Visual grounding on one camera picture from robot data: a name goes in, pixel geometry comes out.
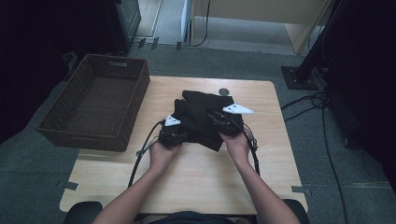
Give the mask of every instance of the metal base plate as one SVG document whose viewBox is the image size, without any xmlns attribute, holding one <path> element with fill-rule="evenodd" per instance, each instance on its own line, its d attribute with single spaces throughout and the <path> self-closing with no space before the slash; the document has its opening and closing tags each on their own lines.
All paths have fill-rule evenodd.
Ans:
<svg viewBox="0 0 396 224">
<path fill-rule="evenodd" d="M 295 71 L 297 67 L 287 67 L 282 66 L 283 77 L 285 78 L 286 85 L 289 89 L 295 90 L 318 90 L 318 85 L 312 75 L 309 75 L 308 79 L 305 81 L 297 81 Z"/>
</svg>

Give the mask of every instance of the forearm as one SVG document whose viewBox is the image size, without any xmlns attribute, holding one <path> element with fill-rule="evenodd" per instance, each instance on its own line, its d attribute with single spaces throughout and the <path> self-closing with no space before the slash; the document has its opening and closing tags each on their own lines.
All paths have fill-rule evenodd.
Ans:
<svg viewBox="0 0 396 224">
<path fill-rule="evenodd" d="M 236 162 L 235 165 L 264 223 L 300 223 L 289 207 L 257 175 L 248 162 Z"/>
<path fill-rule="evenodd" d="M 148 170 L 131 187 L 109 203 L 93 223 L 132 223 L 161 171 Z"/>
</svg>

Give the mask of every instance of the person's left hand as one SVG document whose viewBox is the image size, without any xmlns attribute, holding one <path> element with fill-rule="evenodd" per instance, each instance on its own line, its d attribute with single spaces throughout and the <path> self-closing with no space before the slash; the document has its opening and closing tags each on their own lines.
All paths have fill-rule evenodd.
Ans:
<svg viewBox="0 0 396 224">
<path fill-rule="evenodd" d="M 149 149 L 150 166 L 149 169 L 157 172 L 163 172 L 175 155 L 180 151 L 182 144 L 175 147 L 164 147 L 157 142 Z"/>
</svg>

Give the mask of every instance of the dark box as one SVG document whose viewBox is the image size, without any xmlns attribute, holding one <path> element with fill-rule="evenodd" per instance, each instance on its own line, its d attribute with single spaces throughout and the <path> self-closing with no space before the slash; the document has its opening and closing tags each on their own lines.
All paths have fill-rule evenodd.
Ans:
<svg viewBox="0 0 396 224">
<path fill-rule="evenodd" d="M 125 151 L 148 86 L 146 60 L 88 54 L 37 130 L 58 147 Z"/>
</svg>

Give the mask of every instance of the desk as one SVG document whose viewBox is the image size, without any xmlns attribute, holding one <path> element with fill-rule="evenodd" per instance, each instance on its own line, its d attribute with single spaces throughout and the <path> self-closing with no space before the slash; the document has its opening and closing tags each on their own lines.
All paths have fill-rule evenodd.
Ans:
<svg viewBox="0 0 396 224">
<path fill-rule="evenodd" d="M 191 3 L 191 43 L 195 16 L 206 17 L 208 0 L 186 0 Z M 285 23 L 291 44 L 299 53 L 307 38 L 320 23 L 332 0 L 212 0 L 209 17 L 247 21 Z"/>
<path fill-rule="evenodd" d="M 173 113 L 174 100 L 182 98 L 182 91 L 218 93 L 221 88 L 228 89 L 238 104 L 255 112 L 243 118 L 258 139 L 257 156 L 262 178 L 281 198 L 298 200 L 307 210 L 304 194 L 291 191 L 291 186 L 301 186 L 301 181 L 271 82 L 150 78 L 127 150 L 119 153 L 82 149 L 69 179 L 78 183 L 78 188 L 64 191 L 61 210 L 68 211 L 73 204 L 84 201 L 97 201 L 106 206 L 127 188 L 136 151 L 142 147 L 152 126 Z M 149 154 L 142 158 L 134 180 L 139 179 L 148 168 Z M 141 212 L 169 214 L 182 210 L 205 214 L 257 214 L 225 144 L 219 152 L 215 152 L 198 144 L 185 143 L 147 198 Z"/>
</svg>

